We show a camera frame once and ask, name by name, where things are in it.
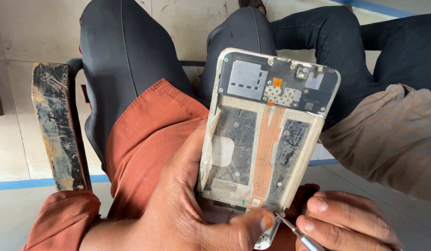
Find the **hand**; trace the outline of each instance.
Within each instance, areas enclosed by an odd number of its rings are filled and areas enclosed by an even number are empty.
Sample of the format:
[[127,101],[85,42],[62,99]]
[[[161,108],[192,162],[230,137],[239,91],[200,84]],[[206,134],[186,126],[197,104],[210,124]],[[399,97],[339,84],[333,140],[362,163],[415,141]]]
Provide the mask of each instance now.
[[[306,215],[296,220],[306,235],[332,251],[390,251],[403,248],[375,203],[343,192],[317,192],[307,201]],[[308,251],[300,240],[297,251]]]
[[164,165],[141,219],[97,225],[81,250],[252,250],[276,221],[271,211],[258,208],[227,224],[207,225],[194,197],[205,129],[206,120]]

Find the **dark trousers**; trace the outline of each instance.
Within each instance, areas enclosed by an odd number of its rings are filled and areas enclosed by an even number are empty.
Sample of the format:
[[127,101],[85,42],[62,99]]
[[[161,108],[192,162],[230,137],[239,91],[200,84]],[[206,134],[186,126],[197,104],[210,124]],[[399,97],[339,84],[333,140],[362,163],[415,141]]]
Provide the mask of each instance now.
[[[228,47],[270,55],[277,55],[276,49],[316,49],[318,64],[341,73],[324,129],[389,84],[431,90],[431,14],[360,27],[355,15],[342,6],[295,13],[272,23],[257,9],[239,9],[208,36],[207,63],[197,95],[169,34],[134,0],[92,0],[81,21],[84,73],[93,108],[85,129],[104,170],[110,130],[141,93],[166,78],[208,105],[217,58]],[[374,75],[367,70],[364,50],[382,51]]]

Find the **screwdriver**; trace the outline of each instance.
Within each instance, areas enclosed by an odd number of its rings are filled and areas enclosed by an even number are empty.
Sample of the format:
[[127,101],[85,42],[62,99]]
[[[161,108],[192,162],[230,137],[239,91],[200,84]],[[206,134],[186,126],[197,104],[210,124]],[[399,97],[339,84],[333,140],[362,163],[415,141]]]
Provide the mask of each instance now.
[[279,214],[276,214],[276,215],[277,215],[277,217],[279,217],[284,222],[285,225],[287,225],[288,227],[290,227],[291,231],[293,231],[293,233],[299,237],[299,239],[301,240],[301,242],[304,243],[304,245],[307,247],[307,249],[309,251],[326,251],[327,250],[326,248],[324,248],[323,246],[321,246],[318,242],[314,241],[309,236],[301,233],[301,231],[299,231],[288,220],[282,218]]

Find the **fingernail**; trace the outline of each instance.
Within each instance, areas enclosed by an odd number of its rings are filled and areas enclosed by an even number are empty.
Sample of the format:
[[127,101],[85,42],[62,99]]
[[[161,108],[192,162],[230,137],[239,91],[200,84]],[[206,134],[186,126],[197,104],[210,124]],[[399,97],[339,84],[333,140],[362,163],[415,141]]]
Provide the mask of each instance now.
[[273,219],[268,214],[265,215],[261,220],[261,230],[265,232],[272,226],[273,226]]
[[327,202],[321,198],[317,198],[318,199],[318,211],[319,212],[324,212],[325,210],[327,210]]
[[315,225],[313,224],[313,221],[306,217],[304,230],[307,232],[311,232],[311,231],[313,231],[314,228],[315,228]]

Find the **qr code sticker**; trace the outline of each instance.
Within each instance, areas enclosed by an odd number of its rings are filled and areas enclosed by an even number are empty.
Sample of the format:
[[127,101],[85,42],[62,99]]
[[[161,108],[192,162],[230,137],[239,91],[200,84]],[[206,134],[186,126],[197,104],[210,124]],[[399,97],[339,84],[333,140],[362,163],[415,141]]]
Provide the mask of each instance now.
[[313,109],[313,103],[305,103],[305,109],[311,111]]
[[252,201],[252,206],[259,207],[260,204],[261,204],[261,201],[258,199],[254,199]]

